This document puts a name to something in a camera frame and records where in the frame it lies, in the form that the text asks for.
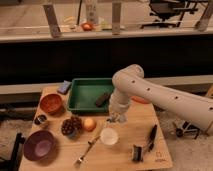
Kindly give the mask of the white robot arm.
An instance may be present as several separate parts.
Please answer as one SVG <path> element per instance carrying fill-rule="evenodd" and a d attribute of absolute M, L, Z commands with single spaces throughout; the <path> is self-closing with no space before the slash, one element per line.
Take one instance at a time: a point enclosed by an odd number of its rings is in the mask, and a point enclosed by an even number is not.
<path fill-rule="evenodd" d="M 213 135 L 213 99 L 146 81 L 144 70 L 137 64 L 117 71 L 112 83 L 114 91 L 109 100 L 111 115 L 124 115 L 130 107 L 130 97 L 138 96 Z"/>

